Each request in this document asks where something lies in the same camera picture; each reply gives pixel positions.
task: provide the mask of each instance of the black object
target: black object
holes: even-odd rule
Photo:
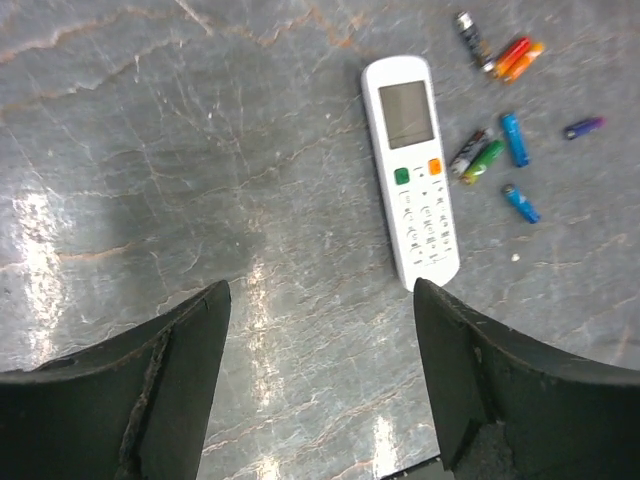
[[[640,372],[538,342],[426,280],[414,292],[441,458],[457,480],[640,476]]]
[[[0,479],[194,479],[230,309],[220,282],[98,345],[0,374]]]

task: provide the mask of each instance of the orange battery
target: orange battery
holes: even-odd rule
[[[511,85],[515,82],[520,75],[522,75],[527,68],[535,61],[536,58],[544,52],[544,43],[534,43],[531,48],[525,53],[519,60],[514,63],[507,73],[505,74],[504,81]]]
[[[496,75],[502,77],[507,73],[507,70],[509,70],[529,48],[531,48],[531,39],[529,37],[522,37],[515,41],[498,59],[495,68]]]

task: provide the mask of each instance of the battery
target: battery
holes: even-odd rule
[[[485,148],[480,156],[475,159],[471,166],[464,172],[464,175],[460,177],[460,180],[467,184],[473,185],[478,180],[478,177],[482,175],[496,158],[504,151],[504,142],[501,140],[494,140]]]
[[[522,215],[529,223],[538,223],[540,221],[540,215],[533,208],[533,205],[527,197],[525,197],[520,189],[513,183],[509,183],[502,187],[502,193],[507,198],[509,203],[515,207],[516,210]]]
[[[516,167],[526,167],[529,165],[529,152],[524,143],[524,137],[520,131],[518,118],[514,112],[507,113],[502,117],[502,128],[504,128],[511,153],[513,155],[513,163]]]
[[[544,46],[544,43],[534,43],[531,48],[527,50],[527,53],[516,60],[511,68],[507,70],[507,73],[505,73],[504,77],[502,77],[504,81],[508,84],[512,84],[518,78],[520,78],[520,75],[522,75],[527,70],[527,68],[529,68],[533,62],[535,62],[536,58],[538,58],[542,54],[542,52],[544,52],[545,48],[546,47]]]
[[[480,30],[471,19],[469,12],[460,12],[456,15],[456,26],[478,67],[485,73],[493,72],[496,64],[489,44],[480,35]]]
[[[602,128],[606,120],[604,117],[592,117],[582,120],[581,122],[574,123],[573,125],[569,125],[564,129],[564,136],[567,140],[573,140],[575,138],[586,135],[587,133],[593,132],[598,128]]]
[[[487,145],[491,142],[491,137],[493,137],[493,130],[490,128],[478,130],[474,133],[458,152],[453,162],[451,162],[451,172],[453,172],[456,177],[462,176],[467,168],[469,168],[469,165],[480,155],[480,152],[487,148]]]
[[[520,57],[522,57],[531,48],[531,39],[529,37],[521,37],[504,52],[496,62],[496,76],[502,77]]]

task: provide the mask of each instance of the green battery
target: green battery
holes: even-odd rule
[[[462,183],[465,183],[466,185],[473,185],[476,183],[478,177],[487,171],[502,152],[504,152],[504,142],[502,140],[494,140],[491,142],[476,161],[471,164],[466,172],[464,172],[464,175],[460,177]]]

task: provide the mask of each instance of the gray screen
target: gray screen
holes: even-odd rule
[[[433,140],[427,90],[423,81],[380,89],[389,147],[402,148]]]

